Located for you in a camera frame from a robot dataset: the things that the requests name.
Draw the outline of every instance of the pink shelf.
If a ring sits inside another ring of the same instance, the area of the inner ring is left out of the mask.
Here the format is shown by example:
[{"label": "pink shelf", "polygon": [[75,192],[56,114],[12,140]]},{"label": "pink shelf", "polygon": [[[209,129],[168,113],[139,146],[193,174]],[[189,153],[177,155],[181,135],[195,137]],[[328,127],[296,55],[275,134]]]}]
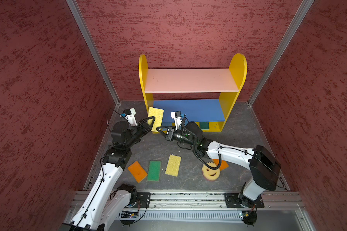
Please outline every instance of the pink shelf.
[{"label": "pink shelf", "polygon": [[238,92],[229,69],[149,69],[145,93]]}]

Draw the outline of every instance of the red wall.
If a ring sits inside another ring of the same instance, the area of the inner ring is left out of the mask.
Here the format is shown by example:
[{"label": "red wall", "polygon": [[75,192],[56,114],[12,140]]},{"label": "red wall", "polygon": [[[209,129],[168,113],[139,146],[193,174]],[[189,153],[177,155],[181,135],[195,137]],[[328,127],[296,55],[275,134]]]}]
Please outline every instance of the red wall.
[{"label": "red wall", "polygon": [[347,1],[315,0],[254,103],[318,230],[347,230]]},{"label": "red wall", "polygon": [[77,2],[121,99],[143,100],[140,54],[147,56],[150,68],[228,68],[231,58],[243,53],[248,74],[238,100],[248,100],[301,0]]},{"label": "red wall", "polygon": [[58,229],[113,106],[66,1],[0,1],[0,230]]}]

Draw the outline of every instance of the round sponge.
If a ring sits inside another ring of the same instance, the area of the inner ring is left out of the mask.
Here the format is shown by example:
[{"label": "round sponge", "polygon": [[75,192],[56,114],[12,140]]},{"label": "round sponge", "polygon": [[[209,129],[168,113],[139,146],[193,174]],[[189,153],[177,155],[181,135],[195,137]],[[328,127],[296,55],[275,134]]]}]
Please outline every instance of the round sponge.
[{"label": "round sponge", "polygon": [[[211,167],[217,166],[217,164],[213,162],[208,162],[207,164]],[[203,176],[207,178],[208,180],[215,180],[220,176],[220,169],[212,170],[205,165],[203,165],[202,167],[202,172],[203,172]]]}]

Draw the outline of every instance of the marble-patterned floor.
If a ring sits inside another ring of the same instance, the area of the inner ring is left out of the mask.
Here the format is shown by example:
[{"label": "marble-patterned floor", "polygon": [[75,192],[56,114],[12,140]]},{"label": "marble-patterned floor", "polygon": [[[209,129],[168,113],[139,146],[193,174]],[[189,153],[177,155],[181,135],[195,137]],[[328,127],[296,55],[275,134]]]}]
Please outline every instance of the marble-patterned floor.
[{"label": "marble-patterned floor", "polygon": [[[122,101],[119,113],[128,108],[135,108],[137,121],[147,117],[143,101]],[[242,102],[235,104],[222,132],[204,133],[204,136],[214,141],[237,147],[254,148],[256,145],[264,145],[247,104]],[[229,163],[229,167],[221,171],[220,177],[216,181],[208,181],[202,175],[201,169],[203,164],[196,159],[190,150],[179,148],[175,141],[166,141],[160,134],[147,134],[142,138],[141,142],[131,148],[131,151],[132,156],[128,166],[135,161],[139,161],[143,169],[148,172],[151,160],[161,161],[159,182],[148,182],[145,178],[142,182],[137,183],[126,168],[118,179],[115,188],[125,183],[136,185],[138,190],[240,191],[243,184],[251,177],[250,171],[247,169]],[[165,174],[170,154],[181,156],[177,177]]]}]

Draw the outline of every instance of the yellow shelf side panel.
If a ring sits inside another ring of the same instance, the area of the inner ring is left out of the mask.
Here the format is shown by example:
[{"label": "yellow shelf side panel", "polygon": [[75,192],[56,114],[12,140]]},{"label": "yellow shelf side panel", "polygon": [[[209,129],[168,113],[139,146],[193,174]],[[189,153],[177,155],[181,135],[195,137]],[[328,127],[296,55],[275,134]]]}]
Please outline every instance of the yellow shelf side panel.
[{"label": "yellow shelf side panel", "polygon": [[231,59],[229,70],[231,72],[231,75],[234,78],[236,85],[238,86],[239,91],[220,93],[219,101],[222,108],[223,116],[225,117],[224,122],[218,122],[220,131],[222,131],[227,119],[229,118],[231,110],[234,107],[236,99],[238,98],[239,93],[242,90],[242,87],[245,82],[245,78],[247,76],[247,60],[245,59],[244,54],[236,54]]},{"label": "yellow shelf side panel", "polygon": [[139,78],[140,78],[140,86],[143,92],[145,106],[147,108],[147,113],[149,111],[149,107],[153,106],[153,93],[145,93],[145,84],[147,82],[148,76],[148,61],[144,54],[140,55],[139,58]]}]

